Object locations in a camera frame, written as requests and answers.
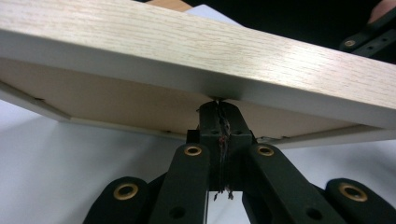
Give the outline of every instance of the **black mechanical arm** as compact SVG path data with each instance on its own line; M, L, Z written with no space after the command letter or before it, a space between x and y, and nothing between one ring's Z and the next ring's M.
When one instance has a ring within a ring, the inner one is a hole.
M346 38L339 49L344 52L396 63L396 7L359 33Z
M396 210L359 182L310 184L278 148L257 143L235 105L210 102L199 114L166 174L111 182L84 223L206 223L210 190L243 191L251 223L396 223Z

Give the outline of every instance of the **person's hand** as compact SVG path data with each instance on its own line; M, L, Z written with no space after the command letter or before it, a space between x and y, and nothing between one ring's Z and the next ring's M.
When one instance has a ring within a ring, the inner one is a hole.
M387 12L391 11L394 7L396 7L396 0L382 0L380 3L378 3L378 5L373 8L368 23L372 23L378 20L379 18L387 14Z

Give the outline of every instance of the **white surface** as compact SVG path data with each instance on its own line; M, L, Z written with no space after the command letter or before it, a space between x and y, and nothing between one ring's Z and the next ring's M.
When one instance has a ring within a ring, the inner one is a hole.
M150 181L182 141L58 123L0 102L0 223L81 223L112 180ZM312 183L358 180L396 206L396 141L285 150ZM208 223L248 223L241 202L209 198Z
M224 16L223 14L217 12L215 9L213 9L207 5L200 5L198 7L193 7L192 9L189 9L185 12L189 13L191 15L208 18L208 19L212 19L215 21L224 21L224 22L234 24L234 25L241 25L238 22L231 20L230 18Z

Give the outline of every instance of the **brass grommet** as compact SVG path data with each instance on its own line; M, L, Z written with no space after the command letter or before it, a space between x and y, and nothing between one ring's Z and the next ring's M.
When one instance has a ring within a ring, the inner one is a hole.
M342 183L338 189L350 200L360 203L367 201L367 194L353 185Z
M347 47L352 47L356 44L355 40L348 40L344 43L345 46Z
M271 148L264 146L259 146L257 148L257 152L259 152L259 154L263 156L272 156L275 153Z
M198 156L201 153L202 150L200 147L186 147L186 149L184 149L184 154L188 156Z
M132 190L128 191L127 193L122 193L121 190L125 188L131 188ZM113 196L117 200L124 201L133 198L138 191L139 187L136 184L120 184L116 187L116 189L114 189Z

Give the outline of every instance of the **white edge banding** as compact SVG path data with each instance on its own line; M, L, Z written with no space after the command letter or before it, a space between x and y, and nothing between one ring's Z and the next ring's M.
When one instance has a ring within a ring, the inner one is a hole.
M165 138L173 138L178 140L186 139L186 135L184 134L155 131L151 129L137 128L128 125L108 123L97 120L71 118L69 121L76 124L91 125L100 128L109 128L109 129L115 129L115 130L121 130L121 131L133 132L133 133L142 133L142 134L154 135Z
M11 104L18 105L22 108L36 112L45 117L67 121L70 116L63 111L45 103L45 99L36 99L35 97L19 91L11 86L0 81L0 99Z
M361 142L385 141L396 139L396 130L385 130L364 125L331 130L321 133L311 133L271 142L280 149L299 147L320 147Z

